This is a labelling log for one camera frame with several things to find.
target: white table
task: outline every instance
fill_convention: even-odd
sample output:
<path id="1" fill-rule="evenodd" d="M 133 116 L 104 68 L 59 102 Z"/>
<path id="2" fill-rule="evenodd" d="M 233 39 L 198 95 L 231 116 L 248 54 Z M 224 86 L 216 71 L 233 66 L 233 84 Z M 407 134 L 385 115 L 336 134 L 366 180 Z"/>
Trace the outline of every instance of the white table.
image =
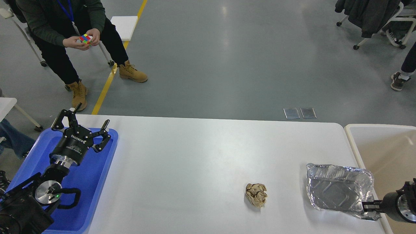
<path id="1" fill-rule="evenodd" d="M 77 115 L 119 142 L 90 234 L 384 233 L 380 222 L 318 211 L 306 164 L 357 166 L 335 123 Z M 245 198 L 263 183 L 261 210 Z"/>
<path id="2" fill-rule="evenodd" d="M 12 97 L 0 97 L 0 121 L 6 117 L 9 111 L 17 103 L 17 99 Z"/>

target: rubik's cube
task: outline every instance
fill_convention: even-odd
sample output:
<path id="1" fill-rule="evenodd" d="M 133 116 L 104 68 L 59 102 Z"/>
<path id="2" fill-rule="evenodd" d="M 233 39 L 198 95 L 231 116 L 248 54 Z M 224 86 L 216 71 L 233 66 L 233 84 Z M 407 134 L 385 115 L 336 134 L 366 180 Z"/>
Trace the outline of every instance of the rubik's cube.
<path id="1" fill-rule="evenodd" d="M 90 44 L 90 43 L 91 43 L 91 41 L 92 41 L 92 37 L 91 37 L 91 36 L 88 36 L 87 34 L 84 34 L 84 35 L 82 35 L 81 37 L 79 37 L 79 40 L 80 40 L 82 43 L 85 43 L 85 44 Z"/>

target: person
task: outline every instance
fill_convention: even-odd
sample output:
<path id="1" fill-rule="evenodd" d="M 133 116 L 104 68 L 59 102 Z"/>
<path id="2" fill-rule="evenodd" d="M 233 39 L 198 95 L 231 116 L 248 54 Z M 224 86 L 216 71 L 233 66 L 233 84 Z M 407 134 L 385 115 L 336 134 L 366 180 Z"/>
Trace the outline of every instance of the person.
<path id="1" fill-rule="evenodd" d="M 411 75 L 413 75 L 414 71 L 416 70 L 416 42 L 413 47 L 410 49 L 409 53 L 407 54 L 404 62 L 401 66 L 401 70 L 391 75 L 391 82 L 390 87 L 395 91 L 401 91 L 403 86 L 406 82 L 411 79 Z"/>
<path id="2" fill-rule="evenodd" d="M 65 48 L 88 50 L 90 45 L 78 41 L 80 35 L 92 36 L 91 45 L 100 41 L 119 67 L 120 77 L 146 82 L 147 75 L 130 64 L 120 35 L 105 16 L 100 0 L 16 0 L 27 20 L 28 28 L 42 57 L 72 90 L 72 107 L 87 106 L 88 89 L 82 84 L 69 60 Z"/>
<path id="3" fill-rule="evenodd" d="M 416 11 L 416 1 L 401 0 L 404 5 L 404 10 L 401 14 L 410 14 Z M 386 35 L 392 45 L 399 46 L 402 44 L 402 39 L 408 33 L 412 26 L 411 21 L 392 21 L 381 29 L 381 33 Z"/>
<path id="4" fill-rule="evenodd" d="M 35 143 L 34 139 L 19 132 L 6 119 L 0 122 L 0 138 L 0 154 L 5 148 L 13 149 L 19 159 L 25 158 Z M 7 179 L 6 172 L 0 170 L 0 196 L 4 194 L 9 184 L 10 180 Z"/>

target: jeans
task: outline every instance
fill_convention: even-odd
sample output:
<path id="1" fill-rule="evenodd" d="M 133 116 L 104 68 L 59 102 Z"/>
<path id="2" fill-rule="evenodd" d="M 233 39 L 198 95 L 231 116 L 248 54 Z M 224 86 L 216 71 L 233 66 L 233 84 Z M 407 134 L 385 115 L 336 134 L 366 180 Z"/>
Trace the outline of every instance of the jeans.
<path id="1" fill-rule="evenodd" d="M 86 8 L 76 14 L 74 18 L 75 25 L 81 35 L 92 29 Z M 50 25 L 54 30 L 66 38 L 76 35 L 74 27 L 69 20 L 63 21 L 56 19 L 55 21 L 50 22 Z M 35 36 L 33 33 L 30 34 L 35 41 L 35 44 L 42 52 L 42 58 L 65 84 L 69 85 L 79 80 L 78 74 L 69 60 L 65 47 L 51 44 Z M 100 41 L 102 41 L 115 63 L 124 65 L 124 62 L 129 60 L 120 35 L 116 31 L 116 27 L 111 24 L 111 21 L 108 18 L 105 19 L 105 25 L 100 35 Z M 81 57 L 78 59 L 89 62 L 88 57 Z"/>
<path id="2" fill-rule="evenodd" d="M 410 75 L 416 70 L 416 42 L 404 59 L 401 70 Z"/>
<path id="3" fill-rule="evenodd" d="M 6 119 L 0 122 L 0 137 L 6 138 L 0 142 L 0 154 L 4 148 L 12 149 L 19 159 L 22 159 L 35 143 L 34 139 L 19 132 Z"/>

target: gray floor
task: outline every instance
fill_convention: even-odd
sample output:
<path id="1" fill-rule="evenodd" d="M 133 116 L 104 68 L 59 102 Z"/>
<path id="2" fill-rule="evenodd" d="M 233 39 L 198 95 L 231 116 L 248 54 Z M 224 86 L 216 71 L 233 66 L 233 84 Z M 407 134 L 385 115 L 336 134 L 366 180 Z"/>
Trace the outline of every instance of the gray floor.
<path id="1" fill-rule="evenodd" d="M 141 6 L 102 2 L 108 18 L 136 15 Z M 410 46 L 399 50 L 374 35 L 353 50 L 361 30 L 335 26 L 344 16 L 334 12 L 335 2 L 150 0 L 127 48 L 149 81 L 117 74 L 99 114 L 284 121 L 285 107 L 313 107 L 317 119 L 295 121 L 415 125 L 416 82 L 395 92 L 389 78 Z M 71 93 L 39 65 L 10 19 L 0 19 L 0 43 L 0 87 L 50 125 L 70 107 Z M 83 112 L 90 114 L 110 68 L 98 48 L 68 54 L 90 90 Z M 38 136 L 16 110 L 7 119 Z M 11 151 L 0 156 L 10 176 L 20 163 Z"/>

